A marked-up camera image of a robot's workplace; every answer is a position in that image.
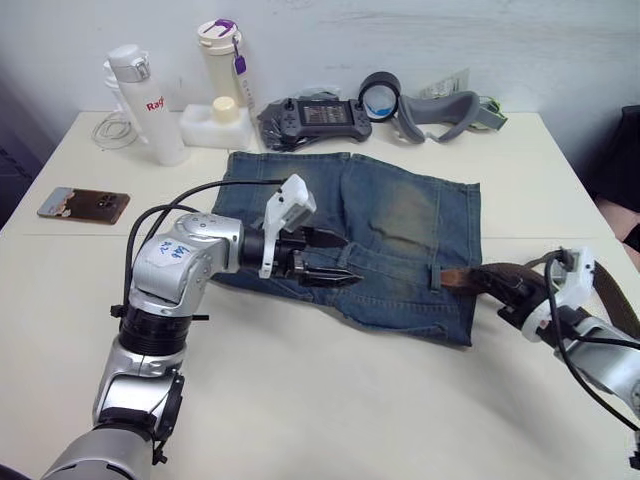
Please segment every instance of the jeans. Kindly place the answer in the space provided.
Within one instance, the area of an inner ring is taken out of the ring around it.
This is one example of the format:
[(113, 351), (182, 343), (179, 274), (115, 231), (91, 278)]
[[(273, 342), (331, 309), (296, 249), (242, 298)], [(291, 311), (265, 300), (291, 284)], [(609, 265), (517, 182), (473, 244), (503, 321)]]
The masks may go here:
[[(441, 288), (442, 269), (479, 265), (480, 187), (415, 175), (357, 154), (231, 154), (225, 179), (277, 179), (297, 173), (317, 211), (307, 224), (349, 240), (307, 248), (312, 266), (342, 267), (364, 280), (343, 289), (262, 280), (254, 272), (218, 274), (239, 288), (334, 307), (365, 329), (471, 345), (474, 297)], [(213, 211), (255, 224), (275, 188), (222, 187)]]

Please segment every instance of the phone case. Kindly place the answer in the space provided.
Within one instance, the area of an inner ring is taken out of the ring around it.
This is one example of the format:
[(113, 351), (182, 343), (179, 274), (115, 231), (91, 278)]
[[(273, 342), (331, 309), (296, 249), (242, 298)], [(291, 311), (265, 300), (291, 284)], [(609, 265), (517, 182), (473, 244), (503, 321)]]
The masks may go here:
[(129, 195), (125, 193), (58, 187), (42, 204), (38, 215), (113, 225), (128, 203)]

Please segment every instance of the black controller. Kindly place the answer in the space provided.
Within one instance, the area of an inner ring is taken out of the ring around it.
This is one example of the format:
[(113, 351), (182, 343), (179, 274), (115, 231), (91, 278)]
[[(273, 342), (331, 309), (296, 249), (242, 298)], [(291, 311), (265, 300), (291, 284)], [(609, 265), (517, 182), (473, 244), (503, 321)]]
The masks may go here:
[(280, 132), (283, 142), (303, 137), (353, 137), (364, 142), (371, 135), (371, 122), (357, 100), (296, 100), (282, 103)]

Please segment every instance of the denim shorts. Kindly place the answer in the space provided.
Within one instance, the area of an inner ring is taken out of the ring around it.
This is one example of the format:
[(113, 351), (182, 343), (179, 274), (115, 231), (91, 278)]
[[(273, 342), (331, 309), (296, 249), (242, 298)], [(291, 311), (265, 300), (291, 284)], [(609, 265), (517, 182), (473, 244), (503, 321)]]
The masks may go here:
[[(479, 265), (480, 186), (415, 175), (358, 154), (231, 154), (227, 180), (278, 179), (297, 173), (317, 211), (307, 224), (349, 240), (343, 248), (308, 248), (313, 266), (344, 267), (364, 280), (342, 289), (262, 280), (255, 272), (219, 274), (215, 281), (334, 307), (365, 329), (471, 345), (474, 297), (440, 286), (440, 271)], [(255, 225), (274, 188), (220, 190), (213, 211)]]

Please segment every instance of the cable connector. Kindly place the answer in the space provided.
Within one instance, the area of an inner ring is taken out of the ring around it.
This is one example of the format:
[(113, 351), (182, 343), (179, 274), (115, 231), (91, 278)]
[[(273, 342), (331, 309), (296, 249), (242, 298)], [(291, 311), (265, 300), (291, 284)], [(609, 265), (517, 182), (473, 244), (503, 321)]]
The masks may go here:
[(124, 305), (111, 305), (109, 314), (114, 318), (124, 318), (127, 315), (127, 307)]

